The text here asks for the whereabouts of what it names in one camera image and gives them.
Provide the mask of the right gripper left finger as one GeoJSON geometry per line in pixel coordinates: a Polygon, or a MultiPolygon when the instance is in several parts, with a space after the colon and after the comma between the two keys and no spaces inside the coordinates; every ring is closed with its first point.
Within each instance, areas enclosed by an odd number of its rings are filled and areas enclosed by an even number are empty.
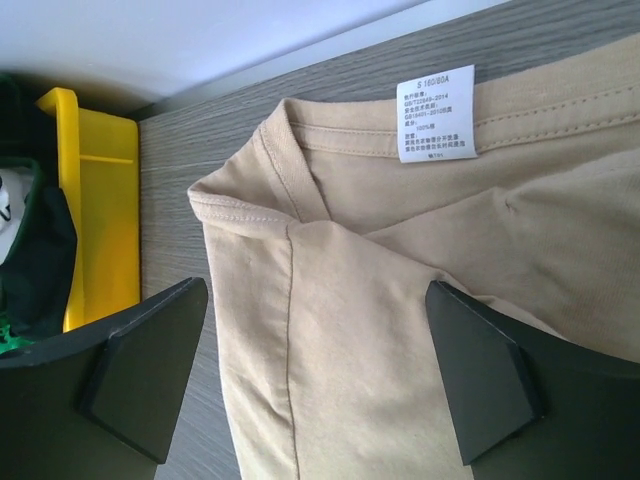
{"type": "Polygon", "coordinates": [[[188,278],[1,357],[4,479],[152,479],[166,462],[208,303],[188,278]]]}

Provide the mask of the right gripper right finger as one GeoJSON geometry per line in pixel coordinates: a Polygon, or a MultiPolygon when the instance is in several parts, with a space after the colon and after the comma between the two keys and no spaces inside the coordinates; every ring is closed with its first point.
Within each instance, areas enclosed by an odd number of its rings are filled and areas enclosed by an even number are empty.
{"type": "Polygon", "coordinates": [[[425,306],[474,478],[638,478],[638,364],[526,325],[445,282],[430,283],[425,306]]]}

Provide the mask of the beige t shirt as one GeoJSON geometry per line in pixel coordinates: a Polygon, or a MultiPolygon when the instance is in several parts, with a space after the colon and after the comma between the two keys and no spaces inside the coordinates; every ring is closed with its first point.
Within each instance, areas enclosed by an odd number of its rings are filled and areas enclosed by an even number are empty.
{"type": "Polygon", "coordinates": [[[639,39],[478,85],[477,157],[404,164],[394,101],[285,99],[188,192],[245,479],[468,479],[425,312],[446,281],[639,357],[639,39]]]}

